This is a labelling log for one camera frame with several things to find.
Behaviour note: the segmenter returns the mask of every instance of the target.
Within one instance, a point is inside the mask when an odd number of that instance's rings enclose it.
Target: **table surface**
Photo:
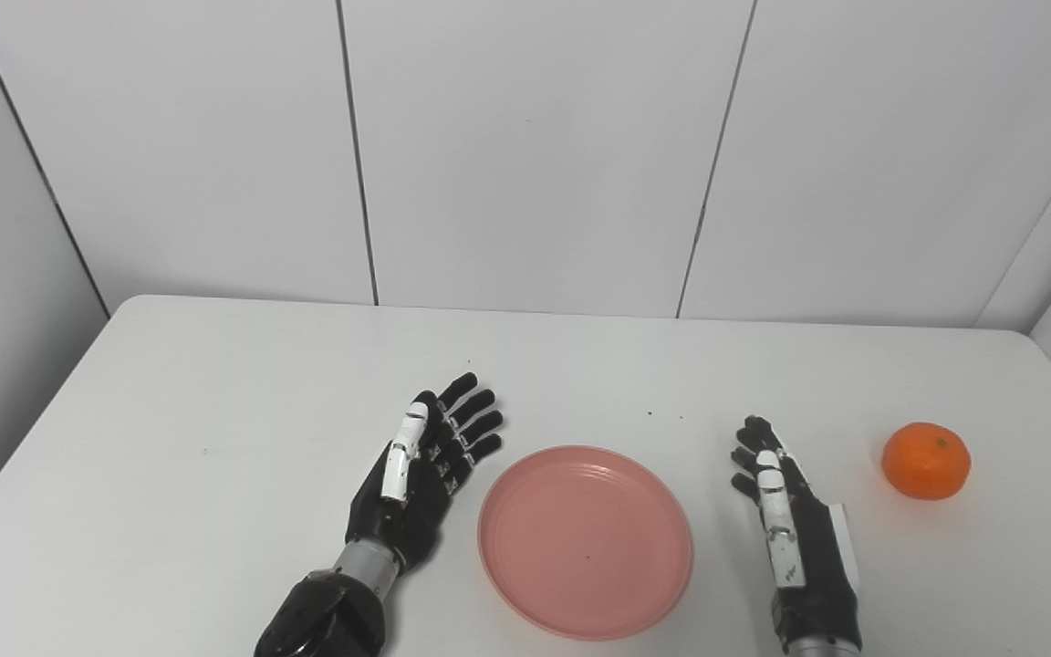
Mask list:
[[[1051,363],[1023,335],[138,296],[0,474],[0,654],[250,654],[421,388],[475,370],[506,448],[458,494],[437,556],[397,582],[387,654],[780,654],[755,510],[729,490],[756,412],[844,501],[870,656],[1051,654]],[[971,449],[954,498],[879,467],[910,420]],[[497,598],[476,520],[547,446],[658,474],[692,525],[687,593],[654,628],[584,643]]]

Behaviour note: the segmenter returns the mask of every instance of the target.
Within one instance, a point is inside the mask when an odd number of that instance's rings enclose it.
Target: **pink plate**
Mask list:
[[[618,639],[667,615],[692,573],[692,534],[672,491],[604,449],[559,446],[506,470],[480,508],[480,561],[531,623]]]

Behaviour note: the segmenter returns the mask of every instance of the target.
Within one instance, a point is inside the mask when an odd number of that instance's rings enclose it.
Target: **prosthetic hand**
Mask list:
[[[813,495],[768,422],[749,416],[733,460],[733,487],[760,507],[777,595],[772,624],[789,657],[858,657],[859,567],[846,511]]]
[[[396,437],[364,479],[347,522],[347,545],[329,571],[298,582],[259,639],[254,657],[375,657],[384,645],[384,596],[421,564],[440,523],[480,459],[496,452],[501,413],[470,371],[440,392],[423,391]]]

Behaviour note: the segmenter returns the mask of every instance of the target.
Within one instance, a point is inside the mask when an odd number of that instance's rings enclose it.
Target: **orange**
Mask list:
[[[957,494],[971,471],[971,454],[951,429],[912,422],[894,432],[883,450],[883,473],[901,492],[918,499]]]

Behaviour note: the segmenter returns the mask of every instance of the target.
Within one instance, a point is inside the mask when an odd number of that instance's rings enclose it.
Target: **silver cylinder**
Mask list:
[[[333,570],[363,582],[384,601],[399,575],[399,560],[379,541],[355,539],[343,546]]]
[[[838,637],[804,636],[789,644],[789,657],[861,657],[858,645]]]

